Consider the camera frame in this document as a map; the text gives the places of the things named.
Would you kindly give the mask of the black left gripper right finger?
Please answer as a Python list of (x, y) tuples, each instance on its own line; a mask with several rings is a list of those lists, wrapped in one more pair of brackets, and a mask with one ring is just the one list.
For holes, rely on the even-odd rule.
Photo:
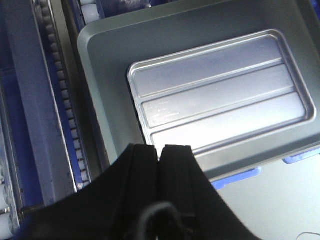
[(158, 165), (159, 199), (172, 203), (193, 240), (256, 240), (212, 186), (190, 146), (166, 145)]

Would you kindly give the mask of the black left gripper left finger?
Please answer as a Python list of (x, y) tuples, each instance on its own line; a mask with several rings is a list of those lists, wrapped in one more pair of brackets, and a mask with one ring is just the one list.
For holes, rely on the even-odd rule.
[(157, 151), (129, 144), (87, 187), (29, 214), (15, 240), (129, 239), (141, 212), (157, 199)]

